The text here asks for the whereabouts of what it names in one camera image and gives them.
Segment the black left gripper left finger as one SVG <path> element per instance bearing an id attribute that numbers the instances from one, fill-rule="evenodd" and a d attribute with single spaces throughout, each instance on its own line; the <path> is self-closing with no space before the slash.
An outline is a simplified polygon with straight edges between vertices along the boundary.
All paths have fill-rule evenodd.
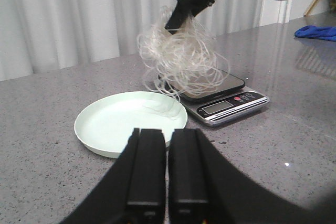
<path id="1" fill-rule="evenodd" d="M 118 159 L 63 223 L 163 223 L 166 146 L 161 130 L 134 129 Z"/>

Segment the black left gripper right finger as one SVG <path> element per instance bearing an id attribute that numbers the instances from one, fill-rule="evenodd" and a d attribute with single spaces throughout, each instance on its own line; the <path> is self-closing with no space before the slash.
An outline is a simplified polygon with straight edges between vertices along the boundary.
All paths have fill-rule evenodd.
<path id="1" fill-rule="evenodd" d="M 311 210 L 290 203 L 239 171 L 199 129 L 174 131 L 168 168 L 171 223 L 335 223 L 335 195 Z"/>

